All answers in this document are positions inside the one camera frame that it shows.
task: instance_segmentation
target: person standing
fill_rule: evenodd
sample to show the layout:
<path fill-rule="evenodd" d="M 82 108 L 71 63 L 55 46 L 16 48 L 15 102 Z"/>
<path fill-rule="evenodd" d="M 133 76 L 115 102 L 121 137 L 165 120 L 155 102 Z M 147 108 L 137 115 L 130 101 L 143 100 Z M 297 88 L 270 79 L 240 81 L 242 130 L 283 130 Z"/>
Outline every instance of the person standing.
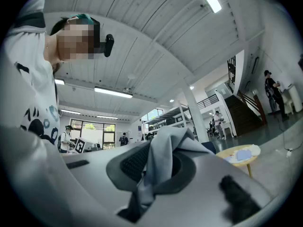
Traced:
<path fill-rule="evenodd" d="M 123 136 L 120 137 L 120 146 L 125 146 L 128 144 L 128 138 L 126 137 L 126 133 L 123 133 Z"/>
<path fill-rule="evenodd" d="M 70 125 L 65 126 L 65 131 L 59 137 L 60 153 L 67 153 L 70 150 L 71 131 L 73 128 Z"/>
<path fill-rule="evenodd" d="M 284 108 L 284 102 L 282 95 L 278 89 L 280 86 L 279 82 L 275 82 L 272 78 L 270 78 L 271 72 L 268 70 L 264 71 L 264 76 L 266 77 L 265 79 L 265 87 L 268 89 L 268 92 L 271 94 L 275 102 L 279 105 L 281 115 L 282 115 L 282 121 L 285 121 L 289 119 L 287 114 L 285 114 L 285 108 Z"/>
<path fill-rule="evenodd" d="M 214 125 L 215 125 L 216 129 L 219 132 L 220 139 L 224 140 L 225 137 L 223 136 L 223 132 L 222 132 L 222 129 L 221 129 L 221 126 L 220 126 L 220 118 L 219 118 L 219 112 L 218 111 L 216 111 L 216 114 L 214 116 Z"/>

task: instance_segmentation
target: gray floor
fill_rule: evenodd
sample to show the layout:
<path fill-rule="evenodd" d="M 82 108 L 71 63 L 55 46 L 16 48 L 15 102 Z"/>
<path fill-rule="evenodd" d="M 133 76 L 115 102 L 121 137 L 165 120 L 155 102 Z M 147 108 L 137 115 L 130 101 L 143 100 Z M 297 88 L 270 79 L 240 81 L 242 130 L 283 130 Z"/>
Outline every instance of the gray floor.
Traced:
<path fill-rule="evenodd" d="M 278 121 L 272 115 L 267 118 L 268 125 L 254 132 L 227 140 L 212 138 L 216 148 L 224 150 L 243 144 L 257 144 L 261 148 L 258 158 L 250 164 L 253 178 L 260 182 L 273 197 L 288 192 L 295 184 L 303 170 L 303 112 L 290 115 L 290 119 L 281 122 L 281 132 Z M 292 148 L 290 157 L 286 157 L 287 150 Z M 248 174 L 246 166 L 241 170 Z"/>
<path fill-rule="evenodd" d="M 277 114 L 276 117 L 273 115 L 267 115 L 267 125 L 262 126 L 255 131 L 232 138 L 231 134 L 229 133 L 229 129 L 227 129 L 226 140 L 219 140 L 217 139 L 217 136 L 210 137 L 209 140 L 214 143 L 217 152 L 239 145 L 255 144 L 260 146 L 280 135 L 282 133 L 281 130 L 285 131 L 289 129 L 301 118 L 303 118 L 303 111 L 294 113 L 294 115 L 289 114 L 289 120 L 284 122 L 282 122 L 281 114 Z"/>

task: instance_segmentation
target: backpack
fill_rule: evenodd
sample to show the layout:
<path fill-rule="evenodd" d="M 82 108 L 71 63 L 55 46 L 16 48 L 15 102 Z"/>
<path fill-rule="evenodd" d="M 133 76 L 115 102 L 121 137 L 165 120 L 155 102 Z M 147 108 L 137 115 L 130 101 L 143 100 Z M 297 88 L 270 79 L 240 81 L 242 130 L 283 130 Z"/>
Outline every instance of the backpack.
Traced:
<path fill-rule="evenodd" d="M 271 98 L 275 94 L 273 88 L 269 85 L 267 79 L 265 80 L 265 92 L 268 98 Z"/>
<path fill-rule="evenodd" d="M 61 148 L 61 135 L 58 138 L 58 150 L 59 151 L 60 151 L 60 148 Z"/>
<path fill-rule="evenodd" d="M 126 144 L 125 136 L 122 136 L 120 141 L 121 141 L 121 145 L 125 145 Z"/>

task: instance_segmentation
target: person in black clothing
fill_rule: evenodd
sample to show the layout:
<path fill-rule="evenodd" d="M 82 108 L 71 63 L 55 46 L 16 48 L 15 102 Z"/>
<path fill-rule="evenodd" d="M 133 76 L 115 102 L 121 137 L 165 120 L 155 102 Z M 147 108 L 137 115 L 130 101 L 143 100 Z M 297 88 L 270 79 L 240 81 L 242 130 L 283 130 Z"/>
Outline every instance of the person in black clothing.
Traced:
<path fill-rule="evenodd" d="M 271 93 L 275 102 L 280 107 L 282 121 L 285 121 L 285 120 L 289 119 L 289 117 L 287 116 L 287 114 L 285 114 L 283 98 L 282 98 L 282 95 L 281 95 L 279 89 L 277 88 L 280 86 L 280 83 L 279 82 L 276 83 L 272 78 L 270 78 L 270 75 L 271 75 L 271 72 L 269 72 L 268 70 L 264 71 L 264 76 L 266 77 L 265 85 L 268 88 L 269 92 Z"/>
<path fill-rule="evenodd" d="M 120 146 L 125 146 L 128 144 L 128 138 L 126 137 L 126 133 L 123 133 L 123 136 L 120 137 Z"/>

